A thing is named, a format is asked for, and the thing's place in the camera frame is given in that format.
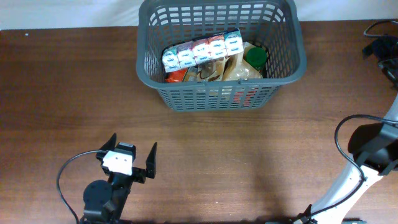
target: wood grain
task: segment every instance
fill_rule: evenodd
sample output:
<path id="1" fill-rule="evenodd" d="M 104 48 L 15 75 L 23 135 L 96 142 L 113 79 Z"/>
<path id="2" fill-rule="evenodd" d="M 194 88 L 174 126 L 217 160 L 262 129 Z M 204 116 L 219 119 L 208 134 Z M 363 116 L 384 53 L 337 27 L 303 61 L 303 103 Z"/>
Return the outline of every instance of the wood grain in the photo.
<path id="1" fill-rule="evenodd" d="M 157 177 L 133 185 L 124 219 L 238 222 L 303 212 L 345 164 L 333 142 L 338 122 L 383 116 L 395 98 L 376 59 L 362 59 L 370 23 L 303 22 L 301 80 L 259 110 L 204 113 L 173 112 L 141 83 L 135 27 L 1 31 L 0 223 L 72 224 L 57 171 L 113 133 L 137 146 L 138 167 L 158 142 Z M 342 145 L 366 122 L 343 127 Z M 347 217 L 394 223 L 397 177 L 378 182 Z M 93 156 L 65 170 L 61 188 L 79 215 L 85 187 L 105 178 Z"/>

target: white wall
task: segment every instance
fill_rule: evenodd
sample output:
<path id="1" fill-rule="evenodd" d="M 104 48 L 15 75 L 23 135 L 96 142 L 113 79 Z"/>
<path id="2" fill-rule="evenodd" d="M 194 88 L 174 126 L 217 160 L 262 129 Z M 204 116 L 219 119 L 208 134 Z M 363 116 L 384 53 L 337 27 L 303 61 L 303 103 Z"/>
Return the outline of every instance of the white wall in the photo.
<path id="1" fill-rule="evenodd" d="M 136 26 L 142 2 L 143 0 L 0 0 L 0 29 Z M 301 21 L 398 18 L 398 0 L 295 2 Z"/>

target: cable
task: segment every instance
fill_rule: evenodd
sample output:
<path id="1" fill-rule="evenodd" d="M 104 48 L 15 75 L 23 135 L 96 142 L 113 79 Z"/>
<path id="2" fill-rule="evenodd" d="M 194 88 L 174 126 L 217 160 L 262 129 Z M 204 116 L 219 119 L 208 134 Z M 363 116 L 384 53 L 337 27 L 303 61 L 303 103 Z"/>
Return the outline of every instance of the cable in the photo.
<path id="1" fill-rule="evenodd" d="M 69 209 L 69 211 L 70 211 L 70 212 L 72 213 L 72 215 L 75 217 L 76 224 L 79 224 L 79 218 L 77 217 L 76 212 L 73 211 L 73 209 L 71 208 L 71 206 L 70 206 L 70 205 L 68 204 L 68 202 L 65 200 L 65 198 L 63 197 L 62 192 L 61 192 L 61 188 L 60 188 L 60 178 L 61 178 L 61 174 L 62 174 L 62 171 L 64 170 L 64 168 L 65 168 L 71 161 L 74 161 L 75 159 L 79 158 L 80 156 L 84 156 L 84 155 L 91 154 L 91 153 L 96 153 L 96 152 L 103 152 L 103 151 L 102 151 L 102 150 L 92 150 L 92 151 L 82 152 L 82 153 L 80 153 L 80 154 L 77 154 L 77 155 L 73 156 L 72 158 L 70 158 L 69 160 L 67 160 L 67 161 L 61 166 L 61 169 L 58 171 L 58 174 L 57 174 L 57 190 L 58 190 L 58 193 L 59 193 L 60 196 L 61 196 L 62 202 L 65 204 L 65 206 Z"/>
<path id="2" fill-rule="evenodd" d="M 390 124 L 390 125 L 398 124 L 398 121 L 393 121 L 393 120 L 389 120 L 389 119 L 379 118 L 377 116 L 371 116 L 371 115 L 367 115 L 367 114 L 354 114 L 354 115 L 351 115 L 351 116 L 348 116 L 348 117 L 342 119 L 340 121 L 340 123 L 338 123 L 338 125 L 336 127 L 336 130 L 335 130 L 335 143 L 336 143 L 337 150 L 340 152 L 341 155 L 343 155 L 343 157 L 346 160 L 348 160 L 348 162 L 352 163 L 352 165 L 354 165 L 355 168 L 357 168 L 357 170 L 361 174 L 361 180 L 359 181 L 359 184 L 354 188 L 354 190 L 350 194 L 348 194 L 345 198 L 341 199 L 339 202 L 335 203 L 334 205 L 330 205 L 329 207 L 326 207 L 326 208 L 323 208 L 321 210 L 318 210 L 316 212 L 311 213 L 308 216 L 308 219 L 310 219 L 314 215 L 318 215 L 321 212 L 327 211 L 327 210 L 329 210 L 331 208 L 335 208 L 335 207 L 341 205 L 342 203 L 347 201 L 351 196 L 353 196 L 361 188 L 363 183 L 366 181 L 366 177 L 365 177 L 365 174 L 362 171 L 362 169 L 359 167 L 359 165 L 357 165 L 355 163 L 355 161 L 352 158 L 350 158 L 345 152 L 343 152 L 343 150 L 340 147 L 340 144 L 338 143 L 338 131 L 340 130 L 340 128 L 342 127 L 342 125 L 345 122 L 347 122 L 348 120 L 354 119 L 354 118 L 366 118 L 366 119 L 371 119 L 371 120 L 379 121 L 379 122 L 382 122 L 384 124 Z"/>
<path id="3" fill-rule="evenodd" d="M 364 32 L 363 35 L 365 37 L 370 37 L 370 38 L 378 38 L 378 37 L 384 37 L 386 36 L 386 34 L 368 34 L 368 32 L 375 26 L 379 25 L 379 24 L 383 24 L 383 23 L 387 23 L 387 22 L 391 22 L 393 24 L 398 24 L 398 21 L 392 20 L 392 19 L 388 19 L 388 20 L 383 20 L 383 21 L 378 21 L 375 22 L 374 24 L 370 25 Z"/>

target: brown wooden surface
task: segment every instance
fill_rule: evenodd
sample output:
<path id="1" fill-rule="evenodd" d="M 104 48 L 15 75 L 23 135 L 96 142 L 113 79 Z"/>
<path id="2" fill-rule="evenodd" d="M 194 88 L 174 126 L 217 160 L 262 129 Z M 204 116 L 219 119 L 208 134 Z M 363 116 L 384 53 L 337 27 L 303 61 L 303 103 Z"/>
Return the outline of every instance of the brown wooden surface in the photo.
<path id="1" fill-rule="evenodd" d="M 354 113 L 383 116 L 395 98 L 376 59 L 362 59 L 370 23 L 303 22 L 301 80 L 259 110 L 205 113 L 173 112 L 140 82 L 135 27 L 1 31 L 0 223 L 73 223 L 55 190 L 57 171 L 114 132 L 137 146 L 138 167 L 159 143 L 157 177 L 133 185 L 125 219 L 222 222 L 303 212 L 346 163 L 333 142 L 338 122 Z M 366 122 L 349 122 L 342 145 Z M 105 178 L 93 156 L 67 167 L 61 188 L 79 216 L 85 187 Z M 397 191 L 393 173 L 347 217 L 396 222 Z"/>

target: gray plastic basket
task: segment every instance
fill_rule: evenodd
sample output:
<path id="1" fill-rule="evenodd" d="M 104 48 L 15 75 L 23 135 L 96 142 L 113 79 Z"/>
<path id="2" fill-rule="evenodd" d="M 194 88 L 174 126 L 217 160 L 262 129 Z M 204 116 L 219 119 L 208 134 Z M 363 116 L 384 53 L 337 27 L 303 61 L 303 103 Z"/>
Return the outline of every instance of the gray plastic basket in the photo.
<path id="1" fill-rule="evenodd" d="M 233 28 L 240 29 L 243 41 L 267 50 L 267 78 L 165 83 L 163 49 Z M 293 0 L 146 0 L 139 9 L 138 77 L 157 89 L 165 103 L 176 111 L 259 108 L 281 85 L 301 78 L 306 67 Z"/>

